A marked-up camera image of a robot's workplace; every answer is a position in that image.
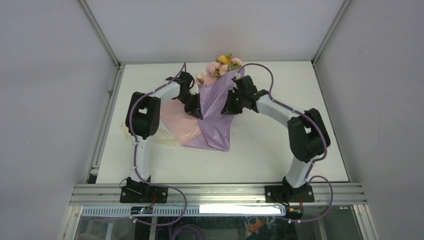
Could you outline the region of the peach fake rose stem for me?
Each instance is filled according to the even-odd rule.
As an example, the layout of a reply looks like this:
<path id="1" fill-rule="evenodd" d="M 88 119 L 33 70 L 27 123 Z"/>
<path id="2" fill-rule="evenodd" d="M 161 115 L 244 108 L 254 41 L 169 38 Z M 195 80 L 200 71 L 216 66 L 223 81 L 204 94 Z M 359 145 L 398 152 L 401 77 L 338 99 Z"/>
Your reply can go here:
<path id="1" fill-rule="evenodd" d="M 244 65 L 243 62 L 239 58 L 235 57 L 229 60 L 228 67 L 231 71 L 233 71 L 233 70 L 240 69 L 243 65 Z"/>

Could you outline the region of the purple wrapping paper sheet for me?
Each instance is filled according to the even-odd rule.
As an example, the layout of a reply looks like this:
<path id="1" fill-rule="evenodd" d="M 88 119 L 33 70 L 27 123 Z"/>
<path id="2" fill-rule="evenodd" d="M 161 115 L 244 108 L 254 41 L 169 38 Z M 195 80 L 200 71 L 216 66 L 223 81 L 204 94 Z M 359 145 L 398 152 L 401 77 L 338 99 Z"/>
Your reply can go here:
<path id="1" fill-rule="evenodd" d="M 220 78 L 203 75 L 203 86 L 199 88 L 202 119 L 198 120 L 201 134 L 186 143 L 185 147 L 227 152 L 230 150 L 230 133 L 233 115 L 222 114 L 229 90 L 235 86 L 232 78 L 243 76 L 245 71 L 231 70 Z"/>

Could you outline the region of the cream ribbon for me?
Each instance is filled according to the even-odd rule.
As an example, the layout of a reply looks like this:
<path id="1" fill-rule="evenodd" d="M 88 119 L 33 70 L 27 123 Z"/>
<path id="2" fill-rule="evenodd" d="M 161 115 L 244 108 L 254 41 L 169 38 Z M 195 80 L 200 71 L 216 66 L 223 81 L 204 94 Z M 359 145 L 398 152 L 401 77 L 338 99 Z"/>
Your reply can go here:
<path id="1" fill-rule="evenodd" d="M 122 122 L 119 126 L 120 130 L 123 131 L 124 138 L 126 140 L 133 139 L 132 135 L 130 134 L 129 128 L 125 125 L 124 122 Z M 163 129 L 158 129 L 156 134 L 153 136 L 153 141 L 158 144 L 175 147 L 177 145 L 177 139 L 168 131 Z"/>

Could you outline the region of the pink wrapping paper sheet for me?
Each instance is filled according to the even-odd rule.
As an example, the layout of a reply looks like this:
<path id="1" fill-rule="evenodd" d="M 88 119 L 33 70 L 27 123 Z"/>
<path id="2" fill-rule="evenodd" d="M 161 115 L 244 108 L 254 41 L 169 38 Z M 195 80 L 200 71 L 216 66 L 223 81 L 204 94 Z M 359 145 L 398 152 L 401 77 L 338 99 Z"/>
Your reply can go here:
<path id="1" fill-rule="evenodd" d="M 201 119 L 186 114 L 184 105 L 179 100 L 174 99 L 161 104 L 160 120 L 181 146 L 205 150 L 213 149 L 200 128 L 199 121 Z"/>

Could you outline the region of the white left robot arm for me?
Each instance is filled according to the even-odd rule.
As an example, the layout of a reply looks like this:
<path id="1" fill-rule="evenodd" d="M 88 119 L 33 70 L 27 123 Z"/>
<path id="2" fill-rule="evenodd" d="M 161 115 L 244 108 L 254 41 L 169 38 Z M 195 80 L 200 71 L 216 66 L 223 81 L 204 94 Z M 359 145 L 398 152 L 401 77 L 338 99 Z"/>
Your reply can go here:
<path id="1" fill-rule="evenodd" d="M 170 100 L 184 104 L 184 112 L 197 119 L 203 119 L 200 95 L 191 93 L 194 77 L 180 71 L 177 76 L 168 77 L 165 83 L 148 92 L 134 92 L 128 107 L 125 125 L 133 144 L 133 166 L 129 177 L 135 182 L 148 182 L 150 172 L 150 145 L 152 136 L 160 125 L 161 105 Z"/>

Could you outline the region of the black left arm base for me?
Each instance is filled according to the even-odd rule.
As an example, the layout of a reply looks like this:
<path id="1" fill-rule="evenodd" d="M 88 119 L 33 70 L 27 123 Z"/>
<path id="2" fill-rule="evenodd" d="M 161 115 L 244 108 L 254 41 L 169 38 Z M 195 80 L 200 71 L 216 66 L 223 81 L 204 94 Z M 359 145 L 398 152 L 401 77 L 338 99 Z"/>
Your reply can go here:
<path id="1" fill-rule="evenodd" d="M 119 202 L 122 204 L 165 204 L 168 202 L 168 187 L 152 186 L 130 177 L 120 184 Z"/>

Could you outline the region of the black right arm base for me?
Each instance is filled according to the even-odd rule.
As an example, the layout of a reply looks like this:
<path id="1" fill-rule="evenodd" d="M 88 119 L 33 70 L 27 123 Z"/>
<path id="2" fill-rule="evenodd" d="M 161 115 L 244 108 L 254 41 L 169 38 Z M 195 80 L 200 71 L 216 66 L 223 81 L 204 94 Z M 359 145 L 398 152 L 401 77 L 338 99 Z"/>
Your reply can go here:
<path id="1" fill-rule="evenodd" d="M 266 185 L 264 186 L 266 203 L 313 203 L 315 201 L 313 188 L 304 184 L 298 188 L 290 185 Z"/>

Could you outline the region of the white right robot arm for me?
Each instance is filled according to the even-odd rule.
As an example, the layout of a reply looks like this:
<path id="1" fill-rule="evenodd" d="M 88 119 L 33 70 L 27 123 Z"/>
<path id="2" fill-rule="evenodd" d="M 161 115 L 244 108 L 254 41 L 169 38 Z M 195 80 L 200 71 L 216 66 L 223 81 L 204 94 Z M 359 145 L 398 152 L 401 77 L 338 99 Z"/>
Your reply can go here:
<path id="1" fill-rule="evenodd" d="M 283 182 L 283 198 L 294 203 L 302 196 L 300 187 L 307 178 L 314 162 L 327 153 L 331 144 L 320 112 L 311 108 L 301 111 L 272 97 L 265 89 L 258 90 L 249 75 L 232 78 L 235 87 L 228 91 L 223 115 L 238 115 L 243 109 L 266 115 L 287 128 L 289 147 L 293 154 L 290 169 Z"/>

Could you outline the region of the aluminium mounting rail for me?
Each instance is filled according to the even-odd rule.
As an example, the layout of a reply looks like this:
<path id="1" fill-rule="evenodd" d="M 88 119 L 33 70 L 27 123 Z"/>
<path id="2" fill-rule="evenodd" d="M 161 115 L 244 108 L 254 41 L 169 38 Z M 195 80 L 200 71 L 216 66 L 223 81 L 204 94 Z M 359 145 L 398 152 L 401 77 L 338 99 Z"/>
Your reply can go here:
<path id="1" fill-rule="evenodd" d="M 315 201 L 314 206 L 324 206 L 333 192 L 333 204 L 365 205 L 366 195 L 359 183 L 336 182 L 311 184 Z M 121 188 L 118 184 L 77 184 L 70 199 L 71 206 L 108 206 L 119 205 Z M 172 184 L 167 193 L 168 205 L 183 205 L 187 199 L 189 206 L 203 204 L 264 205 L 264 183 L 236 184 Z"/>

